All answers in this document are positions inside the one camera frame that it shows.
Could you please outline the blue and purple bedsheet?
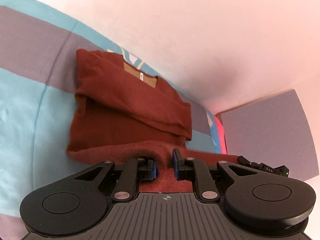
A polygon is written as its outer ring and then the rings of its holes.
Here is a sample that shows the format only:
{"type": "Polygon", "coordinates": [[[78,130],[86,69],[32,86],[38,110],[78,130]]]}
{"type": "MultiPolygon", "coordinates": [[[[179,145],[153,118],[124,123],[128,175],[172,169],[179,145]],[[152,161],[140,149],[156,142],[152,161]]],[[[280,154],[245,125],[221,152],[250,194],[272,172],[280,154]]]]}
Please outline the blue and purple bedsheet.
{"type": "Polygon", "coordinates": [[[1,0],[1,239],[22,239],[22,199],[89,165],[120,161],[132,147],[77,162],[66,152],[77,103],[76,51],[123,55],[137,70],[144,61],[79,20],[36,0],[1,0]]]}

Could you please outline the pink pillow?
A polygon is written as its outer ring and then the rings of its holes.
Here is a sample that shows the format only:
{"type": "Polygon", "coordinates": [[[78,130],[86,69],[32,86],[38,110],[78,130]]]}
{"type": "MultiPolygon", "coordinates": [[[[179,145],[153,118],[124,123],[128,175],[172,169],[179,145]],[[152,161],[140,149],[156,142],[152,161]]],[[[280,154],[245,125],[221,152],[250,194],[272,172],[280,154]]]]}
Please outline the pink pillow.
{"type": "Polygon", "coordinates": [[[221,121],[216,116],[214,116],[214,120],[216,123],[217,132],[218,132],[218,136],[219,136],[221,153],[224,155],[227,155],[226,142],[225,142],[225,132],[224,132],[223,125],[221,124],[221,121]]]}

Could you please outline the grey padded headboard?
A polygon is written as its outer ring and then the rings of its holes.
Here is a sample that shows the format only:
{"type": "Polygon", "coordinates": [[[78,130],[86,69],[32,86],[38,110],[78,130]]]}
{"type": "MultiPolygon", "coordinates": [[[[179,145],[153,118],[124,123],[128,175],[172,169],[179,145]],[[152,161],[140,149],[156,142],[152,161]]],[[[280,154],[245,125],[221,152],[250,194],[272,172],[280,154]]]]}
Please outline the grey padded headboard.
{"type": "Polygon", "coordinates": [[[285,165],[291,178],[319,175],[309,123],[295,90],[221,113],[227,153],[265,163],[285,165]]]}

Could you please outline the dark red knit sweater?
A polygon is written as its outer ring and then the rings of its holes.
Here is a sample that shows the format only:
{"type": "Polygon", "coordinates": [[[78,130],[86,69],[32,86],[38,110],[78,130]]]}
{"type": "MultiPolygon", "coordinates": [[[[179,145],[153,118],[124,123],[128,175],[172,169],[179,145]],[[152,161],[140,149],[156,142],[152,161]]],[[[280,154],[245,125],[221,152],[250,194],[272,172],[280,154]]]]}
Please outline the dark red knit sweater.
{"type": "Polygon", "coordinates": [[[138,77],[122,55],[106,51],[76,52],[78,108],[71,124],[67,154],[93,165],[104,160],[124,164],[138,157],[153,158],[157,177],[140,184],[142,192],[189,192],[189,181],[174,177],[172,150],[209,165],[235,155],[188,150],[192,137],[191,105],[159,76],[138,77]]]}

